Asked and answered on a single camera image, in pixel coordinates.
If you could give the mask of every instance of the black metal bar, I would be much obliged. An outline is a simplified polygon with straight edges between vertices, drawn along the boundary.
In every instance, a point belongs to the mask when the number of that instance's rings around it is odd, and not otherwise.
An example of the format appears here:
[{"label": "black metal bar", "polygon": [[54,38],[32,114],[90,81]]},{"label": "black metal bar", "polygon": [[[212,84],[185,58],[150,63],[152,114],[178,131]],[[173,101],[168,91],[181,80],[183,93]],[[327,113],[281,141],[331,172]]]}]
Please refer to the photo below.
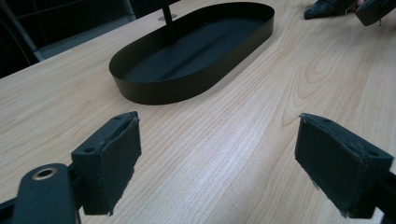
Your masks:
[{"label": "black metal bar", "polygon": [[168,0],[161,0],[161,7],[163,8],[163,16],[165,17],[166,28],[169,32],[169,37],[172,42],[177,41],[175,26],[172,20],[171,9],[169,8]]}]

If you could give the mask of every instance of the black tray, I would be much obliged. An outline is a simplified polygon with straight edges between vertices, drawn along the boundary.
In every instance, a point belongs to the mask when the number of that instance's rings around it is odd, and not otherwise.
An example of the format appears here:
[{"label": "black tray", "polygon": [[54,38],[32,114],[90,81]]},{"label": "black tray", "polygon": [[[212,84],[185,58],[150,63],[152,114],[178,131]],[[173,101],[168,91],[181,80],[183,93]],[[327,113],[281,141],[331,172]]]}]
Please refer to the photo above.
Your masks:
[{"label": "black tray", "polygon": [[165,105],[190,99],[220,81],[273,32],[274,10],[258,3],[203,7],[117,52],[109,70],[127,99]]}]

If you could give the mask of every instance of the wood grain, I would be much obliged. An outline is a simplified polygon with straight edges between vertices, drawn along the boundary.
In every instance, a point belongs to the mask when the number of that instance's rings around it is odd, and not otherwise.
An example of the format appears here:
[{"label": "wood grain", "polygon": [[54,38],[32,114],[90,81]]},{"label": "wood grain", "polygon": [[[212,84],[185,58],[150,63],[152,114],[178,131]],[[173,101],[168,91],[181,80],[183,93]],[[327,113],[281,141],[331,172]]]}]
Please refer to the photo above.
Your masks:
[{"label": "wood grain", "polygon": [[[179,17],[228,1],[182,0]],[[267,0],[273,36],[216,86],[171,105],[124,99],[111,57],[163,26],[161,11],[0,80],[0,202],[37,166],[137,111],[143,155],[112,217],[83,223],[379,223],[346,219],[294,159],[299,115],[333,119],[396,155],[396,14],[304,21],[314,1]]]}]

